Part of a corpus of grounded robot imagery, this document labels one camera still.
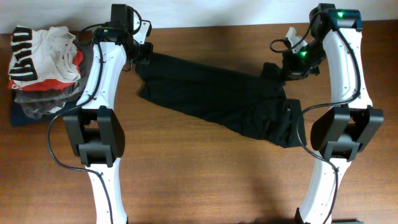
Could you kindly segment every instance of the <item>white cloth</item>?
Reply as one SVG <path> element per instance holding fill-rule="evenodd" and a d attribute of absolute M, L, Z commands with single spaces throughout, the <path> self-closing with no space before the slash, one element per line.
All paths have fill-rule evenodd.
<path fill-rule="evenodd" d="M 77 48 L 75 36 L 67 27 L 51 27 L 34 31 L 17 26 L 12 33 L 12 59 L 9 65 L 10 79 L 22 88 L 56 79 L 63 83 L 74 83 L 80 78 L 77 66 L 72 64 Z"/>

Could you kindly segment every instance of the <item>white background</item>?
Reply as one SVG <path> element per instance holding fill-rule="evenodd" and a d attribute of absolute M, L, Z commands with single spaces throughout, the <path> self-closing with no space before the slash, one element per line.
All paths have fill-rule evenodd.
<path fill-rule="evenodd" d="M 308 22 L 317 0 L 0 0 L 0 33 L 16 25 L 80 30 L 110 20 L 112 3 L 128 4 L 154 28 Z M 324 0 L 359 9 L 364 20 L 398 19 L 398 0 Z"/>

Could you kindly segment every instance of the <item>wooden table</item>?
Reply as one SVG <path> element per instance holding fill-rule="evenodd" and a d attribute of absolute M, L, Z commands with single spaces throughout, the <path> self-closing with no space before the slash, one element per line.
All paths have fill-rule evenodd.
<path fill-rule="evenodd" d="M 282 65 L 282 56 L 268 45 L 289 26 L 155 29 L 148 41 L 156 52 L 259 74 L 264 62 Z M 294 26 L 303 34 L 308 24 Z M 333 218 L 397 223 L 398 21 L 365 22 L 363 36 L 366 85 L 385 120 L 346 173 Z M 45 147 L 48 123 L 11 127 L 9 36 L 0 38 L 0 223 L 95 223 L 88 176 L 51 160 Z M 141 86 L 134 72 L 123 72 L 115 101 L 126 133 L 120 180 L 130 223 L 238 223 L 294 216 L 313 169 L 313 158 L 302 148 L 245 138 L 154 105 L 137 96 Z M 329 102 L 327 63 L 322 63 L 321 75 L 289 82 L 285 91 L 303 107 Z M 306 115 L 307 136 L 325 111 Z M 52 139 L 61 161 L 80 166 L 61 121 Z"/>

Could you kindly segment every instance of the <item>red cloth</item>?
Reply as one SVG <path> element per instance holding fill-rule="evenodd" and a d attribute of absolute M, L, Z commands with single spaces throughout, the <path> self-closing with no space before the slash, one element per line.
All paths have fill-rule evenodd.
<path fill-rule="evenodd" d="M 83 61 L 83 52 L 77 50 L 75 58 L 73 58 L 72 64 L 77 66 L 77 71 L 80 73 L 79 65 Z M 63 90 L 64 88 L 74 85 L 75 83 L 63 83 L 56 79 L 47 79 L 39 83 L 27 85 L 22 88 L 18 88 L 13 80 L 9 80 L 8 89 L 13 90 L 24 90 L 24 91 L 47 91 L 47 90 Z"/>

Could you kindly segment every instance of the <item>pile of clothes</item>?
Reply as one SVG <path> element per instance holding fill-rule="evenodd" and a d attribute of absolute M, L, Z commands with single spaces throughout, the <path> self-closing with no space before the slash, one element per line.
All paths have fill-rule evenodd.
<path fill-rule="evenodd" d="M 13 126 L 50 120 L 76 105 L 90 73 L 92 45 L 77 45 L 67 27 L 34 31 L 17 26 L 11 48 Z"/>

